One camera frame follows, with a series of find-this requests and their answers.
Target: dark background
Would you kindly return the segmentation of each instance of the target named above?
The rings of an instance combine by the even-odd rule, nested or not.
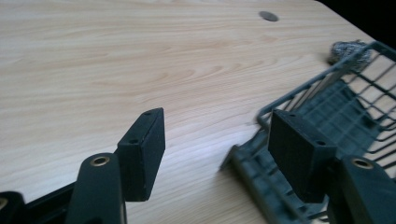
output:
[[[372,38],[396,49],[394,0],[318,0]]]

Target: wooden table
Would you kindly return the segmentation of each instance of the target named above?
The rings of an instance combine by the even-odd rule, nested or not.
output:
[[[2,1],[0,191],[30,202],[75,181],[85,158],[163,107],[167,149],[129,222],[263,223],[221,161],[262,106],[356,39],[372,40],[315,1]]]

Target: black plastic bracket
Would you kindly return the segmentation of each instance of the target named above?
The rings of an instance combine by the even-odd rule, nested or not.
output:
[[[126,223],[124,202],[149,199],[164,151],[163,109],[152,109],[140,115],[114,154],[85,160],[76,183],[28,204],[18,192],[0,192],[0,223]]]
[[[345,156],[332,166],[326,191],[331,223],[396,223],[396,184],[377,163]]]
[[[299,115],[274,110],[268,150],[302,201],[323,201],[325,192],[321,183],[336,152],[336,146],[330,139]]]

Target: light wood grain surface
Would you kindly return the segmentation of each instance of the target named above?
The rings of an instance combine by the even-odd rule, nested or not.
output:
[[[271,11],[279,21],[265,21]],[[264,223],[219,165],[257,111],[372,38],[315,1],[0,1],[0,191],[30,202],[163,107],[167,149],[130,223]]]

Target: wire mesh basket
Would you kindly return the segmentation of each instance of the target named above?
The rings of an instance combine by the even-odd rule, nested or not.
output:
[[[370,62],[357,69],[367,50]],[[234,146],[221,168],[229,162],[236,167],[269,223],[328,221],[327,200],[303,203],[268,151],[274,109],[291,111],[315,125],[339,148],[337,158],[356,155],[376,161],[396,181],[395,62],[394,49],[374,42],[260,110],[261,128],[245,144]]]

